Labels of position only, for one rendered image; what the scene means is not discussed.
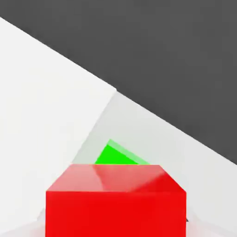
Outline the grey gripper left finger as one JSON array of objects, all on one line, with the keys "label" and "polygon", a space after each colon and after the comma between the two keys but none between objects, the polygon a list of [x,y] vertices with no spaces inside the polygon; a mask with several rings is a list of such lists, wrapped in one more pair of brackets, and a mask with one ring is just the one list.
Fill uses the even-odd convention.
[{"label": "grey gripper left finger", "polygon": [[45,237],[45,208],[36,221],[3,233],[0,237]]}]

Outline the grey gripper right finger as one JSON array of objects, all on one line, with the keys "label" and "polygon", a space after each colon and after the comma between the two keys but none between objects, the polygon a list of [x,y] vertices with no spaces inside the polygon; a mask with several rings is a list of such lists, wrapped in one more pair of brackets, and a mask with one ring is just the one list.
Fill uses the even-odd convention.
[{"label": "grey gripper right finger", "polygon": [[235,233],[204,222],[192,209],[187,209],[186,237],[235,237]]}]

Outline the small red cube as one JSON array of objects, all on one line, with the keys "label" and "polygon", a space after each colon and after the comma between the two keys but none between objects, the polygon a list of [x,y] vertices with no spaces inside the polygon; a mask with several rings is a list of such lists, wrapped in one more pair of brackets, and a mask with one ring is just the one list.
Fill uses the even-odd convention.
[{"label": "small red cube", "polygon": [[72,164],[46,191],[45,237],[186,237],[186,200],[159,165]]}]

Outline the small green cube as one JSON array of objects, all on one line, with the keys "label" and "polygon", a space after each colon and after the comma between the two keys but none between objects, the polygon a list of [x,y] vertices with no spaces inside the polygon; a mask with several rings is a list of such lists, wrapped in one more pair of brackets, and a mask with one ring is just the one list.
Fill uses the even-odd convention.
[{"label": "small green cube", "polygon": [[97,158],[95,164],[139,164],[149,165],[149,163],[134,153],[125,149],[113,140],[109,140],[103,151]]}]

